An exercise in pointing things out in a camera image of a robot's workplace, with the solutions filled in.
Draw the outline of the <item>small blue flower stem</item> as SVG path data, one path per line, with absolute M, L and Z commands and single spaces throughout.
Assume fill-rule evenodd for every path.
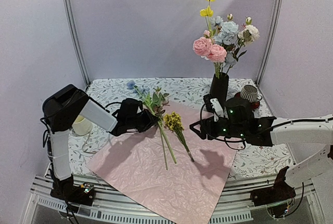
M 152 94 L 154 92 L 154 90 L 156 88 L 153 89 L 153 92 L 152 94 L 150 93 L 150 89 L 149 88 L 146 88 L 144 86 L 138 86 L 134 81 L 130 81 L 127 83 L 127 88 L 129 90 L 132 90 L 134 93 L 138 94 L 140 100 L 143 102 L 144 106 L 146 109 L 148 109 L 148 111 L 153 115 L 155 116 L 155 113 L 152 109 Z M 163 107 L 166 106 L 168 103 L 169 103 L 169 94 L 168 93 L 164 93 L 161 89 L 161 92 L 165 98 L 165 102 L 163 103 Z M 164 138 L 165 138 L 165 144 L 166 144 L 166 147 L 168 148 L 169 152 L 170 152 L 170 155 L 171 155 L 171 158 L 173 160 L 173 162 L 176 164 L 177 163 L 177 160 L 176 160 L 176 157 L 174 155 L 174 152 L 172 150 L 172 147 L 170 145 L 170 142 L 168 140 L 168 137 L 165 133 L 165 127 L 164 127 L 164 123 L 163 123 L 163 130 L 164 130 Z

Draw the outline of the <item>yellow small flower sprig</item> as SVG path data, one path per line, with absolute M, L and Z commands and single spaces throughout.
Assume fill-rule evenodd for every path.
M 184 126 L 182 123 L 182 118 L 181 116 L 176 113 L 176 112 L 171 112 L 171 114 L 166 114 L 163 117 L 164 120 L 164 125 L 167 127 L 167 129 L 169 129 L 180 141 L 180 143 L 183 145 L 183 147 L 185 148 L 188 156 L 190 157 L 190 160 L 192 162 L 194 162 L 194 158 L 191 154 L 191 151 L 186 143 L 186 139 L 185 136 L 183 134 Z

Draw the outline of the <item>pink wrapping paper sheet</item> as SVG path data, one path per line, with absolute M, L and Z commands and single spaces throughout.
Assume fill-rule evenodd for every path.
M 170 102 L 165 110 L 181 116 L 194 162 L 177 137 L 167 131 L 177 163 L 165 146 L 166 170 L 161 135 L 153 127 L 144 133 L 112 138 L 86 166 L 133 201 L 172 222 L 208 223 L 236 152 L 223 142 L 202 140 L 189 129 L 206 113 L 177 102 Z

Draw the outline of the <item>single pink carnation stem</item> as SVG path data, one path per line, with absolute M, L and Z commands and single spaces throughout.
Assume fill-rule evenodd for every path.
M 224 47 L 216 44 L 213 37 L 213 32 L 205 30 L 203 36 L 193 42 L 193 51 L 196 55 L 213 62 L 216 78 L 222 77 L 223 62 L 226 59 L 227 51 Z

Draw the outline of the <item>light blue hydrangea stem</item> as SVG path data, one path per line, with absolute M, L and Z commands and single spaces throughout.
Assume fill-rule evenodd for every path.
M 220 16 L 216 16 L 214 18 L 217 26 L 216 33 L 213 36 L 214 42 L 224 47 L 228 56 L 228 45 L 231 43 L 231 39 L 239 31 L 239 26 L 234 21 L 228 22 L 228 19 L 224 21 Z M 228 58 L 226 57 L 222 68 L 227 67 L 227 61 Z

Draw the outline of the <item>white rose stem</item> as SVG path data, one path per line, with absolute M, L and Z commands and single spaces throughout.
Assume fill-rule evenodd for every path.
M 260 38 L 260 31 L 253 25 L 253 19 L 247 17 L 240 31 L 231 39 L 228 45 L 227 72 L 233 68 L 242 56 L 244 56 L 250 45 Z

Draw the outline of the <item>yellow poppy flower stem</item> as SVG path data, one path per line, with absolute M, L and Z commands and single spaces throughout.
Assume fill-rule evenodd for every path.
M 207 6 L 204 9 L 200 10 L 200 16 L 205 18 L 206 25 L 209 31 L 209 35 L 206 34 L 209 38 L 212 38 L 216 33 L 216 22 L 214 16 L 214 11 L 211 8 L 211 3 L 215 0 L 205 0 L 207 1 Z

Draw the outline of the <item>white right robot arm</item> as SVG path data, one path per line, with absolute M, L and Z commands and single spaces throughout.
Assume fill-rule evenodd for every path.
M 331 114 L 312 118 L 255 117 L 250 102 L 239 97 L 227 100 L 223 106 L 213 98 L 204 106 L 213 116 L 200 116 L 199 121 L 189 126 L 203 140 L 262 147 L 280 144 L 293 148 L 319 146 L 314 154 L 279 171 L 275 185 L 269 190 L 273 201 L 285 197 L 289 188 L 332 169 Z

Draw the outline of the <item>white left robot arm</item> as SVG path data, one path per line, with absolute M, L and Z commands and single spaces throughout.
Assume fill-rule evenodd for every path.
M 142 101 L 126 98 L 117 102 L 118 110 L 110 113 L 108 109 L 88 96 L 86 92 L 69 84 L 45 100 L 42 105 L 44 117 L 41 118 L 48 129 L 51 161 L 55 178 L 61 182 L 57 191 L 66 200 L 77 196 L 77 188 L 66 179 L 72 176 L 69 165 L 69 129 L 80 115 L 99 126 L 111 135 L 118 137 L 130 130 L 139 133 L 153 127 L 158 118 L 143 108 Z

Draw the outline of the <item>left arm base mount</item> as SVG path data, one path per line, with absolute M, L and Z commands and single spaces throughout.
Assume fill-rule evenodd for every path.
M 65 180 L 54 178 L 50 192 L 50 196 L 54 198 L 86 206 L 92 206 L 95 195 L 96 191 L 93 185 L 84 183 L 75 186 L 73 176 Z

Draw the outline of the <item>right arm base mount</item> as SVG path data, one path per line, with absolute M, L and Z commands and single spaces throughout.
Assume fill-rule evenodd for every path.
M 273 204 L 285 200 L 292 200 L 295 196 L 295 190 L 285 182 L 285 175 L 289 166 L 281 169 L 277 174 L 274 184 L 271 187 L 255 189 L 250 192 L 250 198 L 255 206 Z M 282 218 L 288 213 L 289 204 L 284 203 L 269 207 L 269 214 L 275 218 Z

